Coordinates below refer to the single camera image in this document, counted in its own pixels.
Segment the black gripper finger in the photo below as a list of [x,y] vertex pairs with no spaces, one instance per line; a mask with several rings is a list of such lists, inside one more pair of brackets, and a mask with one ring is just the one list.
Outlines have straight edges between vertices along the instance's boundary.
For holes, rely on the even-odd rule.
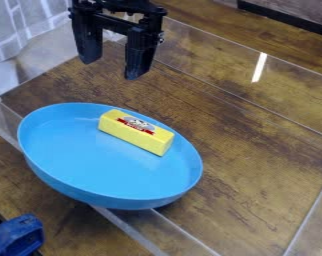
[[132,27],[127,35],[125,44],[125,72],[127,80],[135,80],[151,69],[159,36],[148,33],[143,28]]
[[103,56],[103,31],[90,16],[72,13],[70,19],[78,57],[90,64]]

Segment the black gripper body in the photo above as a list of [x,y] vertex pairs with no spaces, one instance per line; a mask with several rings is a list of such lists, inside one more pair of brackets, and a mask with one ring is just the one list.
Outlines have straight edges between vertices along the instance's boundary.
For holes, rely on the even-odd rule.
[[69,18],[73,33],[93,38],[104,30],[127,35],[132,28],[163,36],[167,10],[152,0],[70,0]]

